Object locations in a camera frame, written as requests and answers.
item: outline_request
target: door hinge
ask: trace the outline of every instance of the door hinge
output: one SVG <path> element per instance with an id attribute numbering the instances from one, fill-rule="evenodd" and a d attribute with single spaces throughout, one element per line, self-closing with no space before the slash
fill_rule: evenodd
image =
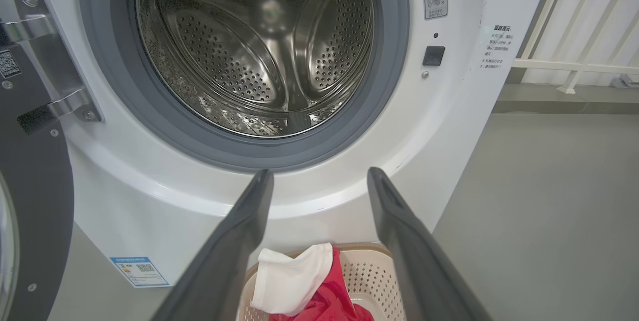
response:
<path id="1" fill-rule="evenodd" d="M 80 77 L 69 48 L 64 43 L 58 23 L 51 12 L 48 0 L 13 0 L 19 21 L 0 22 L 0 52 L 3 46 L 8 47 L 23 44 L 30 46 L 32 52 L 29 57 L 17 57 L 14 60 L 18 70 L 34 68 L 37 63 L 41 66 L 43 79 L 52 102 L 46 107 L 54 117 L 75 114 L 82 121 L 102 121 L 96 103 L 84 80 Z M 8 84 L 14 75 L 1 75 Z"/>

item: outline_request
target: washing machine door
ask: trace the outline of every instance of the washing machine door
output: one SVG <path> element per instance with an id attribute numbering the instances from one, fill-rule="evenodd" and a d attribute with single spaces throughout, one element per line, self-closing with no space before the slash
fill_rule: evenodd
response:
<path id="1" fill-rule="evenodd" d="M 73 178 L 50 96 L 0 27 L 0 320 L 45 321 L 73 228 Z"/>

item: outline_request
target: metal railing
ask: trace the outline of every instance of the metal railing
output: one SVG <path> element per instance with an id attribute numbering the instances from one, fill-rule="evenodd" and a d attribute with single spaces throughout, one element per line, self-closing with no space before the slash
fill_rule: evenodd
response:
<path id="1" fill-rule="evenodd" d="M 610 54 L 610 57 L 605 62 L 605 64 L 597 64 L 591 62 L 593 52 L 594 50 L 596 50 L 598 42 L 602 39 L 602 37 L 605 37 L 605 33 L 603 33 L 602 31 L 605 30 L 610 15 L 614 12 L 619 3 L 619 0 L 609 1 L 605 9 L 603 10 L 591 36 L 582 49 L 582 52 L 577 57 L 577 61 L 561 61 L 560 55 L 565 49 L 566 41 L 570 40 L 571 37 L 573 37 L 573 33 L 576 29 L 575 24 L 579 23 L 582 18 L 584 18 L 584 5 L 587 4 L 588 1 L 589 0 L 579 0 L 575 11 L 573 11 L 573 15 L 570 18 L 570 21 L 568 21 L 568 25 L 566 25 L 566 29 L 564 30 L 561 39 L 559 39 L 559 43 L 557 44 L 552 56 L 550 57 L 550 60 L 544 60 L 535 59 L 531 54 L 533 53 L 532 51 L 536 43 L 541 37 L 544 25 L 552 15 L 553 5 L 556 2 L 556 0 L 546 0 L 521 57 L 515 59 L 515 61 L 513 62 L 513 68 L 569 70 L 570 73 L 568 77 L 566 77 L 566 81 L 562 86 L 557 88 L 557 90 L 562 91 L 566 94 L 575 94 L 575 85 L 578 84 L 582 74 L 587 71 L 639 75 L 639 48 L 630 59 L 629 66 L 621 66 L 615 64 L 617 57 L 619 57 L 619 53 L 626 47 L 626 43 L 629 39 L 630 34 L 632 34 L 632 32 L 637 29 L 639 25 L 639 10 L 637 10 L 637 12 L 635 13 L 634 18 L 617 42 L 616 47 Z"/>

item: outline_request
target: washing machine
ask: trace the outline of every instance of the washing machine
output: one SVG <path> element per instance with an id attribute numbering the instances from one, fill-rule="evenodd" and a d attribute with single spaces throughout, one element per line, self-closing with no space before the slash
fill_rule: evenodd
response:
<path id="1" fill-rule="evenodd" d="M 262 169 L 263 247 L 377 241 L 371 166 L 433 230 L 538 3 L 0 0 L 14 307 L 55 295 L 71 220 L 175 285 Z"/>

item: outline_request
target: white cloth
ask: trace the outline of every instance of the white cloth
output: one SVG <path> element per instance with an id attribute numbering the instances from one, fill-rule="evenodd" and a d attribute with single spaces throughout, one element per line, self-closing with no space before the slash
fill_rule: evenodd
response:
<path id="1" fill-rule="evenodd" d="M 317 244 L 296 258 L 269 249 L 258 256 L 251 307 L 269 314 L 299 314 L 319 289 L 333 265 L 333 246 Z"/>

